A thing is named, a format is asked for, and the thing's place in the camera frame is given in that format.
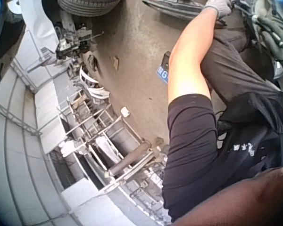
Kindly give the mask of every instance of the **metal frame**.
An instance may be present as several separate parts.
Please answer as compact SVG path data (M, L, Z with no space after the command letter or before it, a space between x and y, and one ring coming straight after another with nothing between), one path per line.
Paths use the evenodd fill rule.
M19 119L17 116L15 116L13 113L11 113L9 111L9 106L6 109L5 107L3 107L0 104L0 114L4 117L6 117L8 120L10 120L11 122L13 122L14 124L18 125L19 127L23 128L25 131L31 133L31 134L35 134L35 135L41 135L41 133L38 133L38 130L30 125L28 125L27 123L25 123L24 121L22 121L21 119Z

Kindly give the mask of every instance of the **concrete floor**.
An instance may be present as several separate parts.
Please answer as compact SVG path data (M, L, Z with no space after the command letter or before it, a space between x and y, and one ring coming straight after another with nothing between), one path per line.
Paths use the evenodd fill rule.
M238 12L226 19L228 28L242 27ZM164 53L172 50L188 22L161 14L141 0L123 0L109 14L92 19L96 38L100 83L111 92L117 114L126 106L127 121L143 138L168 144L167 85L156 75ZM113 67L119 59L118 70ZM215 110L224 105L213 93Z

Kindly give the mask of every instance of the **black shirt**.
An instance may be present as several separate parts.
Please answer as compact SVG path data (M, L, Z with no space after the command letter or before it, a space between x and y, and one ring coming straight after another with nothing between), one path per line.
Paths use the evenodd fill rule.
M266 122L238 126L217 149L210 99L190 94L170 103L170 148L162 195L172 222L223 188L275 166L279 139Z

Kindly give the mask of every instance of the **thigh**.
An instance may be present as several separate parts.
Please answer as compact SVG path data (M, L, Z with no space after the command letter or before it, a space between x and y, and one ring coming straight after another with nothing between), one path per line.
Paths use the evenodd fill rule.
M213 44L201 63L201 71L225 102L246 92L274 96L278 91L245 64L239 55L247 44L243 31L216 30Z

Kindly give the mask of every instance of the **car wheel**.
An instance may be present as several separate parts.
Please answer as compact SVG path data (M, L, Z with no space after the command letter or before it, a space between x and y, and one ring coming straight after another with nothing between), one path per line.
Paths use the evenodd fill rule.
M120 0L58 0L66 12L77 16L101 16L110 12Z

